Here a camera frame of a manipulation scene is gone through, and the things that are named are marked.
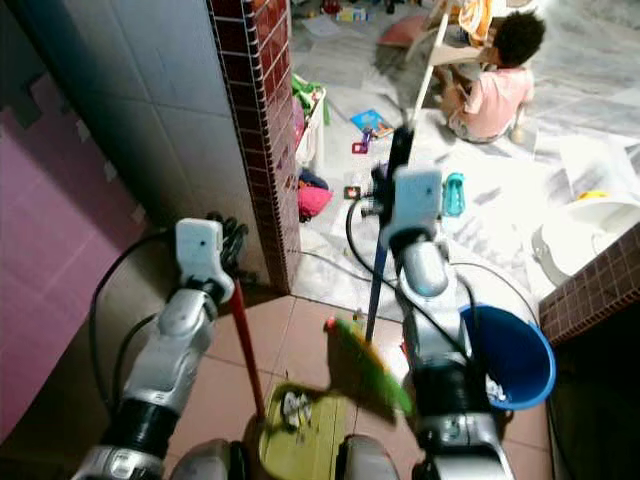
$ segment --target pink shirt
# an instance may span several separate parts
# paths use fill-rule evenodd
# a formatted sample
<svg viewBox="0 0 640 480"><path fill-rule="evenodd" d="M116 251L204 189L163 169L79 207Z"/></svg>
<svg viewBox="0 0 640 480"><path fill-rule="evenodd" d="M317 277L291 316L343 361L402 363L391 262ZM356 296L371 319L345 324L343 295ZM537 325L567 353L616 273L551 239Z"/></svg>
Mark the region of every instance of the pink shirt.
<svg viewBox="0 0 640 480"><path fill-rule="evenodd" d="M533 100L533 74L526 68L483 72L464 105L465 124L477 138L503 133L523 102Z"/></svg>

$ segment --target book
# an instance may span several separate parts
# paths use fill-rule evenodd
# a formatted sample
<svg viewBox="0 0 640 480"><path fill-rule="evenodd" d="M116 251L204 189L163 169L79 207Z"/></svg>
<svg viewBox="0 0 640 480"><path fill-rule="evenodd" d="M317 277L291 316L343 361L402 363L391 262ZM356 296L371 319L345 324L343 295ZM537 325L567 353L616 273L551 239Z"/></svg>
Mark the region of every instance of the book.
<svg viewBox="0 0 640 480"><path fill-rule="evenodd" d="M393 132L393 127L375 109L367 110L351 117L351 121L362 132L370 129L375 138L382 138Z"/></svg>

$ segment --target robotic hand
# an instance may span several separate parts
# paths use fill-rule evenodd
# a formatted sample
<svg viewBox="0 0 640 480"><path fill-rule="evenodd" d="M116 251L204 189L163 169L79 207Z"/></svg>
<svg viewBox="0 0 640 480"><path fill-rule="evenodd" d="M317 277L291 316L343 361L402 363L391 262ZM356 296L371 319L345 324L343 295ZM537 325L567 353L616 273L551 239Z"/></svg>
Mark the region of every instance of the robotic hand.
<svg viewBox="0 0 640 480"><path fill-rule="evenodd" d="M513 480L486 394L483 355L472 351L456 303L459 279L439 238L442 173L408 168L412 137L404 127L396 130L387 172L374 172L373 201L363 215L379 215L380 243L392 252L399 279L396 298L416 393L412 429L426 453L413 478ZM347 237L354 249L349 224ZM355 249L354 255L360 257ZM352 436L342 450L344 480L398 478L373 439Z"/></svg>
<svg viewBox="0 0 640 480"><path fill-rule="evenodd" d="M159 314L119 409L73 480L162 478L169 438L211 344L217 306L233 293L233 281L220 264L222 225L184 219L175 231L181 288Z"/></svg>

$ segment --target child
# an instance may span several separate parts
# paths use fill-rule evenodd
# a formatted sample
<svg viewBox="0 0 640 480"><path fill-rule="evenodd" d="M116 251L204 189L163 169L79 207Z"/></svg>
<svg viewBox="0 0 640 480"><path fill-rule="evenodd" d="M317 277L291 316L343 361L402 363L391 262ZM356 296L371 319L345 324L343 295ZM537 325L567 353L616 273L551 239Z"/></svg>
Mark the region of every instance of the child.
<svg viewBox="0 0 640 480"><path fill-rule="evenodd" d="M483 60L497 66L471 81L455 67L453 78L436 67L443 85L441 109L451 130L463 140L490 143L502 135L524 104L533 99L533 74L522 67L540 48L544 22L530 13L512 13L498 27Z"/></svg>

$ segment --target floor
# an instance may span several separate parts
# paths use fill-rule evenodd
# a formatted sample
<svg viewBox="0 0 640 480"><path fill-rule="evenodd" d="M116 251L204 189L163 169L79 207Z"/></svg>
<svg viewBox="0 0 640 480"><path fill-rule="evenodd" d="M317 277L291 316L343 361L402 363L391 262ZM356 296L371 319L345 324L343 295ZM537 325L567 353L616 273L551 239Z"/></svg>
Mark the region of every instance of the floor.
<svg viewBox="0 0 640 480"><path fill-rule="evenodd" d="M550 212L592 189L640 201L640 24L631 20L640 18L639 4L616 0L605 10L592 0L537 1L547 34L532 62L536 96L527 129L536 141L526 148L506 137L484 146L462 142L443 129L443 119L428 98L416 125L411 160L413 166L435 163L445 175L465 175L467 210L443 225L459 260L486 263L508 275L533 303L555 288L531 248L531 234ZM349 119L375 108L400 125L411 113L426 66L424 55L402 65L404 51L379 47L376 40L401 18L427 10L398 5L394 15L387 15L380 6L360 5L373 19L366 25L336 23L339 32L330 37L315 36L301 19L294 20L292 58L297 73L325 84L331 112L325 159L314 167L334 198L301 227L302 248L366 276L348 256L342 188L366 188L371 167L388 158L390 139L374 143L368 155L352 155L351 143L360 133ZM455 27L448 38L456 41ZM360 247L373 259L377 223L361 223ZM332 282L341 288L330 288ZM293 292L366 310L368 289L366 282L306 255ZM391 296L383 297L380 315L397 319L397 313Z"/></svg>
<svg viewBox="0 0 640 480"><path fill-rule="evenodd" d="M326 387L334 378L327 366L324 321L330 315L350 312L292 296L278 298L248 309L260 381L265 396L284 380ZM400 351L400 324L378 320L374 344L402 378L408 371ZM239 440L245 437L255 412L233 319L221 317L213 346L204 357L186 411L171 439L167 472L191 447L213 438ZM515 415L507 426L504 448L519 480L551 479L551 457L545 407ZM368 434L388 449L403 480L410 479L412 466L421 458L404 419L387 423L349 402L346 431ZM268 478L258 471L254 478Z"/></svg>

